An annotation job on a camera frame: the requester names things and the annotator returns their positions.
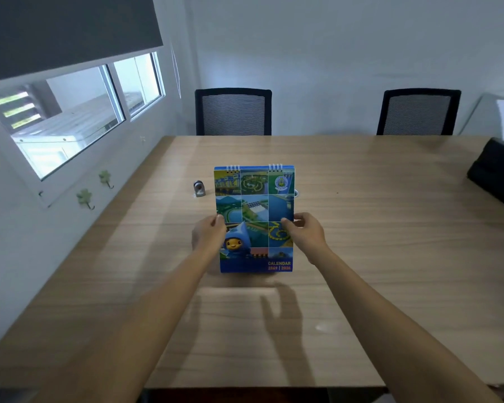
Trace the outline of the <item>person's left hand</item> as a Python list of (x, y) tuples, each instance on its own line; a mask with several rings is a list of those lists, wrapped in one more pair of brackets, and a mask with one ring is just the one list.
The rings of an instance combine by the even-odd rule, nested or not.
[(211, 227), (211, 222), (216, 215), (211, 215), (200, 220), (192, 231), (191, 243), (193, 254), (207, 264), (210, 264), (218, 255), (227, 232), (226, 227)]

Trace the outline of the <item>blue spiral desk calendar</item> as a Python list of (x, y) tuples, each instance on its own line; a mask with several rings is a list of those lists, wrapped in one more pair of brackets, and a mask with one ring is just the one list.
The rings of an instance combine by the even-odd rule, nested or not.
[(216, 212), (226, 225), (221, 273), (293, 271), (293, 240), (281, 221), (294, 220), (295, 181), (288, 164), (214, 168)]

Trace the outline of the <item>person's right forearm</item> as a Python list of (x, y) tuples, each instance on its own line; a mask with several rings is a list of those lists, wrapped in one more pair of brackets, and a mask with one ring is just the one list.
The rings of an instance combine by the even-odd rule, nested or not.
[(503, 403), (423, 327), (390, 303), (328, 246), (302, 250), (396, 403)]

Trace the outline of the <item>black mesh office chair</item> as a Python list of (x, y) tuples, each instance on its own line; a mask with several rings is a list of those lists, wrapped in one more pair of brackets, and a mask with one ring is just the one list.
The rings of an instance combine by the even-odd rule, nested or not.
[(452, 136), (461, 95), (440, 88), (387, 90), (376, 135)]
[(195, 90), (197, 136), (272, 135), (272, 91), (245, 87)]

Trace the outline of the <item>person's right hand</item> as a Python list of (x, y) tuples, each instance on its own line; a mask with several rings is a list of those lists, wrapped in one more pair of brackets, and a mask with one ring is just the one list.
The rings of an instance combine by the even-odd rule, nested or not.
[(322, 259), (330, 253), (324, 229), (309, 212), (294, 214), (293, 222), (299, 220), (299, 233), (290, 235), (294, 244), (304, 253), (310, 264), (319, 266)]

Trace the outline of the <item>white framed sliding window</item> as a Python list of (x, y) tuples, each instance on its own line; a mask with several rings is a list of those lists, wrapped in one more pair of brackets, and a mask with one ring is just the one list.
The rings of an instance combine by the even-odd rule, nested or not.
[(0, 152), (51, 207), (166, 97), (154, 47), (0, 80)]

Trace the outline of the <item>black bag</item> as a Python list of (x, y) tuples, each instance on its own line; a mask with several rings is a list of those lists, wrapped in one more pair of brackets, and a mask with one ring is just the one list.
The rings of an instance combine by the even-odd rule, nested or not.
[(491, 138), (467, 172), (469, 180), (504, 203), (504, 141)]

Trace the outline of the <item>grey roller blind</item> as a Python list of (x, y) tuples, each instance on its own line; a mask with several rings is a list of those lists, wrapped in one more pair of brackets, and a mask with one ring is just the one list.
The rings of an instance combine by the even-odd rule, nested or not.
[(0, 80), (162, 45), (153, 0), (0, 0)]

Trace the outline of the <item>person's left forearm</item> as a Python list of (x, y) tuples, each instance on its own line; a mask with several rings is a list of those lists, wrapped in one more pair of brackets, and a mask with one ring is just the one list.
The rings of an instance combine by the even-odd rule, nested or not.
[(219, 248), (204, 244), (193, 250), (162, 284), (60, 369), (30, 403), (135, 403)]

